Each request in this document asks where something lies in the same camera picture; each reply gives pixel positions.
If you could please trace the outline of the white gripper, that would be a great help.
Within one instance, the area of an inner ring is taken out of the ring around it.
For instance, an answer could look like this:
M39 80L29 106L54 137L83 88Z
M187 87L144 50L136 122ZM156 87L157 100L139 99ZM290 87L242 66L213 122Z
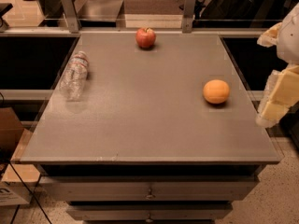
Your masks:
M266 48L277 45L278 57L286 63L299 63L299 3L284 20L262 33L257 44ZM271 128L299 101L299 65L288 64L273 70L266 81L258 107L256 123Z

